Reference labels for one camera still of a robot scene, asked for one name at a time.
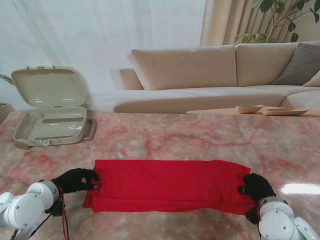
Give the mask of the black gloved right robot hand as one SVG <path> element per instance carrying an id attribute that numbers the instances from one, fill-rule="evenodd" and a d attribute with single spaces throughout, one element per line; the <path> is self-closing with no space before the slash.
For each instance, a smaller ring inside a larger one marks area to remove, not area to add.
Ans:
<path id="1" fill-rule="evenodd" d="M 244 185 L 238 186 L 237 191 L 242 195 L 249 196 L 256 203 L 264 198 L 277 196 L 270 183 L 261 175 L 247 174 L 243 178 L 243 182 Z"/>

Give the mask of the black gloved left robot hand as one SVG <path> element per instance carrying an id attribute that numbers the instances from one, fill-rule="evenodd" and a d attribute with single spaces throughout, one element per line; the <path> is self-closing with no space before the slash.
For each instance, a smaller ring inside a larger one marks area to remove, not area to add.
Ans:
<path id="1" fill-rule="evenodd" d="M 51 181 L 62 191 L 63 194 L 70 194 L 80 191 L 94 190 L 97 186 L 92 180 L 99 181 L 99 175 L 91 169 L 75 168 L 70 169 L 62 175 L 53 178 Z"/>

